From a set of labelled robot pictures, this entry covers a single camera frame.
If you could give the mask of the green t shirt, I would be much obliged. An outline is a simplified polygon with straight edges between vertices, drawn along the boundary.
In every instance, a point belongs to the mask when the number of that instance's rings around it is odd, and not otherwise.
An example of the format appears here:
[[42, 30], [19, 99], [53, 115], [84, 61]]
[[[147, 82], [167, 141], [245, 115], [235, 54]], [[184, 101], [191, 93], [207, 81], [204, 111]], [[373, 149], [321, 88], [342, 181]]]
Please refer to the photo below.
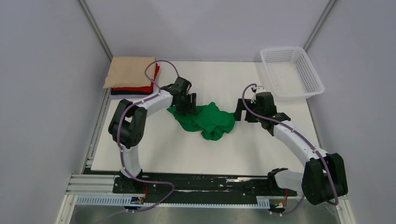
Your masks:
[[235, 126], [233, 113], [221, 111], [214, 102], [196, 107], [195, 114], [176, 114], [176, 107], [167, 109], [187, 132], [200, 132], [205, 140], [217, 141]]

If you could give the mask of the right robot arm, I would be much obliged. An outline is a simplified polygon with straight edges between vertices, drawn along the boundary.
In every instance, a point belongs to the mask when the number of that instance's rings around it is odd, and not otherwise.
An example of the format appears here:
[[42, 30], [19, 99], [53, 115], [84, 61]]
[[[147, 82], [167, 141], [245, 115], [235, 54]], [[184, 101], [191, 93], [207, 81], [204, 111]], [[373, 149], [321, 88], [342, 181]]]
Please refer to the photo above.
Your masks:
[[241, 121], [260, 123], [264, 130], [281, 141], [302, 163], [302, 173], [287, 168], [276, 168], [268, 173], [267, 190], [278, 195], [284, 189], [304, 194], [313, 205], [348, 193], [348, 184], [343, 158], [338, 153], [329, 153], [315, 146], [297, 129], [291, 118], [278, 112], [270, 92], [257, 92], [253, 99], [239, 98], [233, 114]]

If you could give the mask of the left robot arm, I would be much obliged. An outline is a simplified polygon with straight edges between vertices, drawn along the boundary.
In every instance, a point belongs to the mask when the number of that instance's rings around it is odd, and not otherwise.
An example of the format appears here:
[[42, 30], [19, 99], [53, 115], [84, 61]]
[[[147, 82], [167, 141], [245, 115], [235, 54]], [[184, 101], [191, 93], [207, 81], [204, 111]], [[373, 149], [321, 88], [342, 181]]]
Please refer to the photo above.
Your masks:
[[191, 86], [190, 81], [178, 77], [173, 84], [161, 87], [146, 98], [119, 102], [108, 132], [119, 147], [120, 170], [127, 177], [125, 187], [130, 192], [137, 193], [143, 187], [143, 180], [138, 177], [141, 172], [138, 145], [143, 138], [147, 118], [169, 107], [177, 115], [195, 115], [197, 95], [189, 93]]

